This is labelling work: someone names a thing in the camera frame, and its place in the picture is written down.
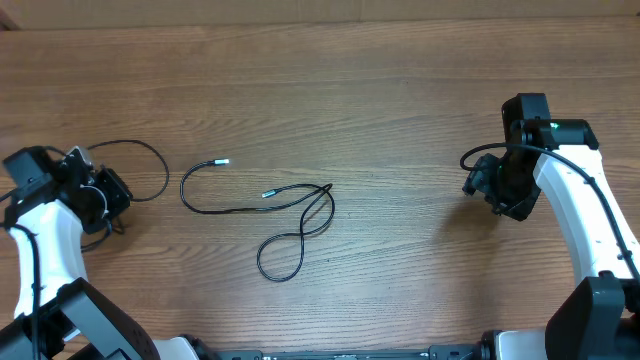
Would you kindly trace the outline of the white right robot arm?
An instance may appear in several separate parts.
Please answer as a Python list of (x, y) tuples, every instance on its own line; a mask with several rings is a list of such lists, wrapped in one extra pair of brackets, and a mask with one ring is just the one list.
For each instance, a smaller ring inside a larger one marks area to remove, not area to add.
[(639, 356), (639, 242), (608, 185), (599, 143), (584, 120), (503, 123), (505, 154), (477, 147), (466, 194), (483, 193), (496, 215), (523, 221), (548, 199), (569, 250), (575, 289), (538, 330), (498, 331), (492, 359), (636, 359)]

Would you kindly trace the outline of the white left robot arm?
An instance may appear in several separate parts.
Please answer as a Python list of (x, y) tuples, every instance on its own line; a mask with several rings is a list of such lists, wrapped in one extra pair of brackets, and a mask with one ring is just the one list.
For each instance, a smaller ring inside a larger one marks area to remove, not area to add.
[(110, 168), (83, 161), (6, 163), (17, 187), (3, 227), (19, 251), (21, 290), (1, 331), (4, 359), (51, 359), (77, 335), (78, 359), (196, 359), (189, 339), (154, 340), (87, 279), (83, 234), (110, 231), (131, 195)]

